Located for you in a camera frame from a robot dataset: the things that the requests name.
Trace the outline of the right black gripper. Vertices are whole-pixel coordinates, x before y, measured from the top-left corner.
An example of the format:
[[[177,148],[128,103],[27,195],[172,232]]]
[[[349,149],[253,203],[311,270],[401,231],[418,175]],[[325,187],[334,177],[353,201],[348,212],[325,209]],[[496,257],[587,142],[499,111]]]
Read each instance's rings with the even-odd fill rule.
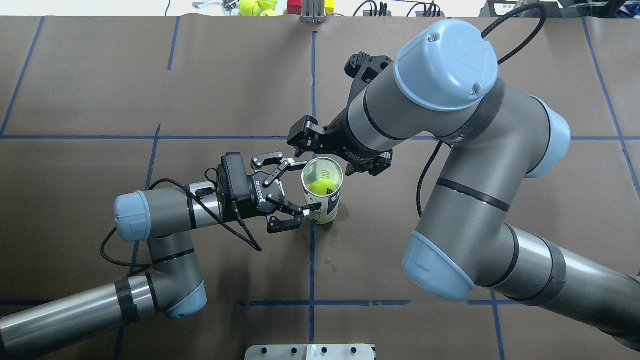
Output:
[[[377,176],[393,162],[393,150],[372,150],[356,139],[347,112],[340,112],[328,126],[320,126],[311,115],[302,116],[291,126],[286,143],[295,149],[295,156],[313,152],[342,158],[348,162],[346,176],[355,173]]]

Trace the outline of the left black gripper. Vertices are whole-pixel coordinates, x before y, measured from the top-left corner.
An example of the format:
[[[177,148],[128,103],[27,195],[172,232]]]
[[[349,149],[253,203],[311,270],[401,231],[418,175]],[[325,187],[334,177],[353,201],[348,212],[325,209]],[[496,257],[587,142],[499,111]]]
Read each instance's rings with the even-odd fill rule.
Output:
[[[241,153],[227,152],[217,167],[217,195],[222,221],[224,223],[237,221],[234,210],[237,208],[243,219],[269,215],[267,217],[267,232],[269,234],[299,229],[303,219],[309,217],[312,211],[322,209],[322,204],[317,202],[299,206],[284,197],[276,196],[276,194],[268,194],[265,200],[264,192],[259,187],[268,189],[284,173],[301,171],[308,163],[308,161],[295,161],[293,158],[286,158],[282,152],[255,155],[250,164],[258,176],[255,178],[254,175],[247,175]],[[266,176],[261,171],[268,166],[276,166],[276,168]],[[291,218],[279,219],[275,215],[277,213],[288,215]]]

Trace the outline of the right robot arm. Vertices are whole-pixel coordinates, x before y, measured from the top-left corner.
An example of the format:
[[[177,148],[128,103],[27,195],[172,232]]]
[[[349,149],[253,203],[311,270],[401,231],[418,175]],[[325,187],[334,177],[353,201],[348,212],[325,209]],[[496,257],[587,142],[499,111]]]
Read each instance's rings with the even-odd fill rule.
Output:
[[[458,19],[430,25],[391,61],[346,66],[345,109],[327,126],[307,115],[287,143],[336,155],[346,173],[384,171],[393,148],[422,132],[450,146],[402,260],[407,277],[450,301],[475,286],[582,322],[639,350],[639,278],[505,223],[524,179],[566,156],[567,121],[498,76],[486,33]]]

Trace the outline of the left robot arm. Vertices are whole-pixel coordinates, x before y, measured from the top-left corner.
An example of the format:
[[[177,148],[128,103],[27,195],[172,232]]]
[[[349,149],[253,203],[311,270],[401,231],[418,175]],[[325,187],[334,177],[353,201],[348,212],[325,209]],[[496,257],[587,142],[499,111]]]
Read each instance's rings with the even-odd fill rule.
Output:
[[[319,203],[297,205],[286,199],[281,176],[301,171],[309,161],[282,152],[251,158],[228,152],[212,168],[214,178],[181,184],[157,180],[145,191],[122,194],[114,202],[115,228],[126,242],[146,242],[149,263],[119,262],[137,272],[1,319],[1,358],[34,359],[119,327],[164,313],[182,319],[207,303],[205,282],[195,255],[192,230],[222,226],[261,251],[246,220],[266,218],[270,234],[297,230]]]

